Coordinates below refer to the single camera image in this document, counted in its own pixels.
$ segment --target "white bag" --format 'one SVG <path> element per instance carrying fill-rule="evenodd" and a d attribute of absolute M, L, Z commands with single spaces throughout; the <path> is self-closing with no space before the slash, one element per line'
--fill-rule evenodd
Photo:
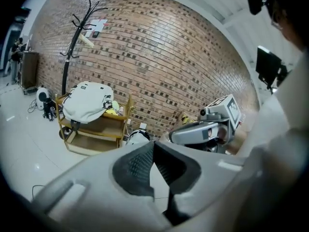
<path fill-rule="evenodd" d="M 93 82 L 81 82 L 71 89 L 62 103 L 68 120 L 87 124 L 99 118 L 112 105 L 111 87 Z"/>

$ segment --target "wooden frame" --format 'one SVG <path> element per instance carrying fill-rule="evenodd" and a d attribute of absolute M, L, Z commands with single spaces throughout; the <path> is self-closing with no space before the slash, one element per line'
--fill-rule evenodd
<path fill-rule="evenodd" d="M 119 148 L 122 145 L 126 124 L 133 108 L 131 95 L 129 95 L 127 104 L 120 104 L 124 108 L 122 116 L 103 113 L 98 119 L 88 124 L 81 124 L 77 131 L 71 131 L 65 137 L 62 127 L 71 128 L 71 125 L 65 116 L 60 117 L 59 105 L 67 96 L 68 94 L 60 97 L 56 95 L 55 101 L 60 132 L 69 151 L 83 155 L 94 155 Z"/>

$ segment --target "person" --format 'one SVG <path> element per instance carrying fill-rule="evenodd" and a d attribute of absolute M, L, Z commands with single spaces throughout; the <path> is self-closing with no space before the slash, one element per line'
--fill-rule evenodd
<path fill-rule="evenodd" d="M 255 146 L 266 144 L 291 129 L 309 128 L 309 30 L 303 14 L 307 5 L 308 0 L 266 1 L 271 24 L 303 54 L 277 92 L 261 106 L 238 156 L 248 156 Z"/>
<path fill-rule="evenodd" d="M 18 63 L 20 62 L 20 45 L 23 43 L 23 38 L 19 38 L 11 48 L 11 72 L 12 84 L 17 82 Z"/>

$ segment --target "wooden shelf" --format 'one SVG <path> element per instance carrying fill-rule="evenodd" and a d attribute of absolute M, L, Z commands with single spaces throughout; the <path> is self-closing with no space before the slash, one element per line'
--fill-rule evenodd
<path fill-rule="evenodd" d="M 56 103 L 59 104 L 59 105 L 62 105 L 64 99 L 66 98 L 67 95 L 63 95 L 63 96 L 60 96 L 59 98 L 56 99 Z M 108 114 L 108 113 L 103 113 L 101 115 L 101 117 L 105 117 L 105 118 L 111 118 L 111 119 L 116 119 L 116 120 L 126 120 L 126 105 L 122 105 L 122 104 L 119 104 L 120 107 L 123 107 L 124 108 L 124 113 L 122 116 L 120 115 L 111 115 L 111 114 Z"/>
<path fill-rule="evenodd" d="M 65 117 L 59 123 L 71 128 L 70 121 Z M 82 131 L 84 135 L 89 134 L 90 137 L 95 135 L 100 137 L 122 138 L 122 125 L 123 121 L 121 120 L 99 117 L 88 124 L 81 124 L 78 131 Z"/>
<path fill-rule="evenodd" d="M 66 144 L 69 151 L 88 156 L 110 151 L 118 147 L 116 141 L 87 137 L 76 132 L 71 134 Z"/>

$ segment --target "black stand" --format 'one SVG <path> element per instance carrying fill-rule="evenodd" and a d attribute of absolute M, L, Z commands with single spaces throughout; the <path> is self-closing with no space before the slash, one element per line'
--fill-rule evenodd
<path fill-rule="evenodd" d="M 102 9 L 96 9 L 96 6 L 98 5 L 99 1 L 96 2 L 95 6 L 93 6 L 93 8 L 91 8 L 91 0 L 89 0 L 89 9 L 87 14 L 84 16 L 83 20 L 80 21 L 77 16 L 75 14 L 73 14 L 73 16 L 78 20 L 79 25 L 77 25 L 74 20 L 72 20 L 72 23 L 77 27 L 77 30 L 72 38 L 69 50 L 66 54 L 63 54 L 60 52 L 61 55 L 63 56 L 67 56 L 67 59 L 65 61 L 64 64 L 64 69 L 63 69 L 63 76 L 62 76 L 62 95 L 66 94 L 66 85 L 67 85 L 67 75 L 68 75 L 68 69 L 69 69 L 69 64 L 70 64 L 70 58 L 79 58 L 79 56 L 73 56 L 72 52 L 74 50 L 75 44 L 78 40 L 78 36 L 80 35 L 80 33 L 82 32 L 82 30 L 91 30 L 91 29 L 86 29 L 86 26 L 96 26 L 93 24 L 86 24 L 86 21 L 89 19 L 89 17 L 91 16 L 92 13 L 94 13 L 95 11 L 98 10 L 107 10 L 108 8 L 102 8 Z"/>

